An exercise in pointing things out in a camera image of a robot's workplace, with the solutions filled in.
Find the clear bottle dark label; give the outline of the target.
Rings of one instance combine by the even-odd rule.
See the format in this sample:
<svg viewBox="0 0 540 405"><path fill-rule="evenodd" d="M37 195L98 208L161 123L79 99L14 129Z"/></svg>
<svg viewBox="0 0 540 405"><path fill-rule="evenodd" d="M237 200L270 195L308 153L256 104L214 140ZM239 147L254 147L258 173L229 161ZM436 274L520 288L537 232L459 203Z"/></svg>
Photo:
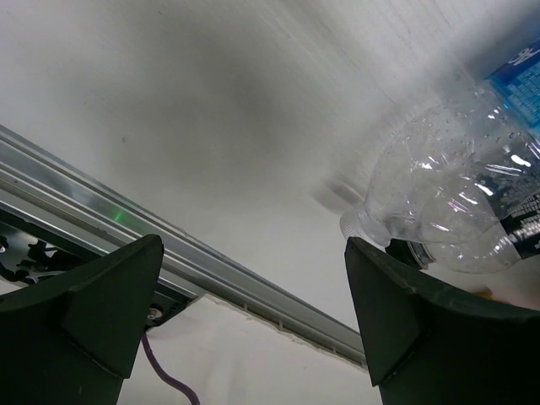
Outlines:
<svg viewBox="0 0 540 405"><path fill-rule="evenodd" d="M418 270L436 264L459 273L504 271L539 255L539 196L527 199L475 240L458 244L392 240L385 252Z"/></svg>

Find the clear bottle blue label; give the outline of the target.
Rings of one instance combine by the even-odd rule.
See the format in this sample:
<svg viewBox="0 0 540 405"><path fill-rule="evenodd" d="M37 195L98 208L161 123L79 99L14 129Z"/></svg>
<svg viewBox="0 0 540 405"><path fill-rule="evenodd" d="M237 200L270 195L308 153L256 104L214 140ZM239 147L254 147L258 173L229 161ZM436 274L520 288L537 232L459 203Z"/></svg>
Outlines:
<svg viewBox="0 0 540 405"><path fill-rule="evenodd" d="M344 236L478 238L539 188L539 45L406 124L376 162L368 190L340 219Z"/></svg>

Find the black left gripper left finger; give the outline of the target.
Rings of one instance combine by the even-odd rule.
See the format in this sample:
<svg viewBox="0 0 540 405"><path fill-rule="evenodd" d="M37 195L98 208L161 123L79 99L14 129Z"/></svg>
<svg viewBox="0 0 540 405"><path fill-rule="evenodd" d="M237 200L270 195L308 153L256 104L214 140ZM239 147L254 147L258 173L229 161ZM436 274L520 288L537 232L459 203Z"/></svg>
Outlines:
<svg viewBox="0 0 540 405"><path fill-rule="evenodd" d="M146 235L1 298L3 404L114 404L132 373L164 247Z"/></svg>

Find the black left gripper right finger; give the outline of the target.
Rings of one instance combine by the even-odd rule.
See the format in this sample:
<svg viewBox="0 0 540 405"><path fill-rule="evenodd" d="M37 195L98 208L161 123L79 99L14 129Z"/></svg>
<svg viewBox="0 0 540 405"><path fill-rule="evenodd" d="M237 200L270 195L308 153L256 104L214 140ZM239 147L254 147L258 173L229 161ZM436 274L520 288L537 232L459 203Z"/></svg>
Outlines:
<svg viewBox="0 0 540 405"><path fill-rule="evenodd" d="M415 270L360 238L345 249L371 383L385 404L536 404L539 314Z"/></svg>

